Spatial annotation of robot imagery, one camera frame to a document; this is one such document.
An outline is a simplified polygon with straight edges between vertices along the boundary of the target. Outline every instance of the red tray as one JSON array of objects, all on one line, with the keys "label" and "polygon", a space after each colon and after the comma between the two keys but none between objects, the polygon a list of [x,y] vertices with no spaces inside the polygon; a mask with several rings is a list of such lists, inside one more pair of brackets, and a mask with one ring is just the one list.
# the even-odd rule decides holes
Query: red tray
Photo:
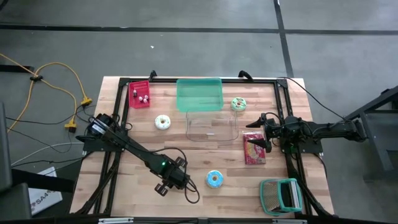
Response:
[{"label": "red tray", "polygon": [[[134,89],[137,91],[137,96],[134,97]],[[147,95],[148,102],[144,103],[143,101],[139,101],[139,97],[142,98]],[[150,106],[150,95],[149,95],[149,82],[148,81],[141,81],[141,82],[132,82],[129,84],[129,104],[130,107],[138,109],[138,108],[145,108]]]}]

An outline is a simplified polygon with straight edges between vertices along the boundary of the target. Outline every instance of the clear plastic container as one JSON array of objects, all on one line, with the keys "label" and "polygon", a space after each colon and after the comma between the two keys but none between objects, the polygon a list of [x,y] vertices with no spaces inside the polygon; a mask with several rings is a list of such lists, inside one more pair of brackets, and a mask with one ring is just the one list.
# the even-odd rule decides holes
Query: clear plastic container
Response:
[{"label": "clear plastic container", "polygon": [[223,106],[223,85],[220,78],[177,80],[179,111],[219,111]]},{"label": "clear plastic container", "polygon": [[187,112],[187,138],[192,141],[231,141],[239,137],[235,111]]}]

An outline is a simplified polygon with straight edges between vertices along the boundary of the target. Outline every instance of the teal plastic bin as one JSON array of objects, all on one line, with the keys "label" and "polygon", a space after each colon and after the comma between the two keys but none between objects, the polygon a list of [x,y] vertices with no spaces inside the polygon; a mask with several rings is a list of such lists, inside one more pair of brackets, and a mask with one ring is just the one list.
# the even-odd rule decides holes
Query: teal plastic bin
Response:
[{"label": "teal plastic bin", "polygon": [[177,108],[179,111],[218,111],[223,106],[223,85],[220,78],[177,80]]},{"label": "teal plastic bin", "polygon": [[[282,195],[282,184],[288,184],[290,195]],[[284,203],[284,198],[290,196],[291,206]],[[279,216],[289,212],[302,211],[301,190],[295,178],[269,179],[260,183],[260,199],[264,212],[268,215]]]}]

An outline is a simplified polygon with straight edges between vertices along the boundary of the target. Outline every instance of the concrete floor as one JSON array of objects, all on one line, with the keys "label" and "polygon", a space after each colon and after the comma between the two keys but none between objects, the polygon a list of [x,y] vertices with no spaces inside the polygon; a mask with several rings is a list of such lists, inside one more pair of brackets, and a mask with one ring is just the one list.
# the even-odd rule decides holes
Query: concrete floor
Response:
[{"label": "concrete floor", "polygon": [[[280,7],[286,29],[398,30],[398,2],[393,0],[280,0]],[[0,22],[278,28],[272,0],[14,0],[0,12]],[[287,42],[294,76],[304,78],[307,89],[339,114],[352,112],[398,83],[396,36],[287,35]],[[149,75],[151,70],[162,76],[230,77],[240,70],[255,77],[286,75],[278,34],[0,30],[0,52],[36,68],[54,61],[67,63],[80,74],[86,93],[94,102],[105,75]],[[2,58],[0,63],[9,64]],[[42,75],[50,83],[71,90],[80,100],[80,89],[68,70],[51,67]],[[0,75],[0,100],[5,102],[10,117],[15,118],[23,109],[28,77],[17,73]],[[35,85],[33,95],[23,119],[56,122],[73,113],[69,96],[43,83]],[[315,122],[338,120],[313,100],[310,104]],[[68,142],[61,124],[19,123],[16,130],[48,144]],[[83,128],[78,128],[78,133],[82,132]],[[10,133],[9,140],[12,161],[44,147],[16,133]],[[342,139],[322,143],[335,213],[345,218],[397,222],[398,186],[384,182],[365,184],[362,180],[377,166],[369,144]],[[57,161],[80,155],[81,146],[72,146],[67,154],[47,150],[31,160]],[[31,164],[21,169],[36,172],[48,166]]]}]

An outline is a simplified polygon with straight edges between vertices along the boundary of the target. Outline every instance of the wooden table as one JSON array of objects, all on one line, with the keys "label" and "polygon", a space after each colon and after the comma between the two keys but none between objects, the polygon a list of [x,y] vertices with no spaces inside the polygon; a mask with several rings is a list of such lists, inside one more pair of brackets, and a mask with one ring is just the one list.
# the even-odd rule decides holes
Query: wooden table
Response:
[{"label": "wooden table", "polygon": [[[119,78],[104,77],[95,114],[112,114]],[[304,85],[302,79],[296,81]],[[295,83],[288,83],[294,115],[311,121],[307,94]],[[267,84],[223,84],[224,109],[228,110],[231,100],[237,96],[245,98],[248,104],[245,111],[238,113],[239,137],[226,142],[194,142],[187,139],[185,113],[179,112],[176,107],[174,83],[153,83],[150,91],[150,108],[129,110],[127,121],[132,124],[129,136],[148,149],[181,148],[187,155],[187,173],[195,181],[201,199],[192,205],[185,200],[183,190],[175,189],[161,197],[154,190],[160,179],[151,174],[142,161],[124,152],[112,216],[269,218],[260,204],[259,183],[264,179],[286,178],[285,158],[280,149],[273,146],[272,152],[267,154],[266,164],[246,165],[241,131],[253,130],[245,128],[245,125],[257,120],[262,112],[276,113],[274,87]],[[167,114],[172,120],[171,127],[166,131],[160,131],[154,125],[155,118],[160,114]],[[181,156],[173,150],[164,153],[173,159]],[[81,208],[97,187],[103,157],[103,152],[94,152],[83,161],[71,212]],[[319,158],[303,154],[303,164],[309,189],[325,209],[333,213],[325,171]],[[205,177],[211,170],[219,170],[224,175],[221,188],[211,189],[205,184]],[[197,197],[191,192],[188,196],[191,200]]]}]

